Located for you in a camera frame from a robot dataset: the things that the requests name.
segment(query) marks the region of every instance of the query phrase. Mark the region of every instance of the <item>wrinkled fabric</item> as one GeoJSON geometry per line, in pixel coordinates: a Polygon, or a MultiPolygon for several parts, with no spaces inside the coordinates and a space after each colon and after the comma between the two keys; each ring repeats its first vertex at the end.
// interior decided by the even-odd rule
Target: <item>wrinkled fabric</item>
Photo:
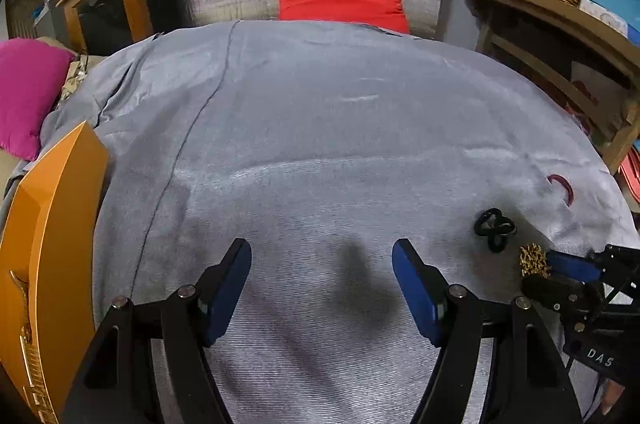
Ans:
{"type": "MultiPolygon", "coordinates": [[[[527,79],[439,42],[328,22],[178,30],[100,63],[47,117],[50,147],[88,119],[111,160],[94,241],[99,324],[115,295],[165,298],[235,237],[252,269],[226,335],[206,351],[234,422],[407,423],[438,354],[391,266],[396,239],[450,283],[509,302],[518,246],[584,255],[638,247],[590,142],[527,79]],[[564,176],[575,200],[546,176],[564,176]],[[506,250],[473,234],[498,207],[506,250]]],[[[561,346],[557,317],[541,314],[561,346]]],[[[166,422],[180,422],[155,343],[166,422]]],[[[482,343],[465,422],[490,368],[482,343]]],[[[574,364],[582,412],[594,372],[574,364]]]]}

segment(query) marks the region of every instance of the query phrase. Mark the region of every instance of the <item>wooden table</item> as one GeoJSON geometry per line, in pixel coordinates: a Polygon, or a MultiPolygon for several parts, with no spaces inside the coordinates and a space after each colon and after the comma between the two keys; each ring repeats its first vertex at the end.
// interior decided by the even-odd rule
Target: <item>wooden table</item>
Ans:
{"type": "Polygon", "coordinates": [[[611,121],[614,112],[603,111],[574,87],[568,77],[556,72],[542,59],[496,34],[491,15],[485,15],[476,50],[487,52],[498,46],[573,102],[603,134],[607,143],[597,147],[611,173],[617,172],[630,147],[640,134],[640,48],[597,18],[560,0],[484,0],[525,13],[553,26],[603,58],[628,79],[628,97],[620,112],[623,123],[611,121]]]}

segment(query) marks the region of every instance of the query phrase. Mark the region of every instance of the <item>magenta cushion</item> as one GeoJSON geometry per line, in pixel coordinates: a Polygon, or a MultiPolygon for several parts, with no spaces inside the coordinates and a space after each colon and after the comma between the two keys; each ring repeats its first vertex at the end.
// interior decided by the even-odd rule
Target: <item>magenta cushion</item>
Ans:
{"type": "Polygon", "coordinates": [[[0,147],[21,159],[36,159],[40,127],[73,59],[73,53],[37,40],[0,42],[0,147]]]}

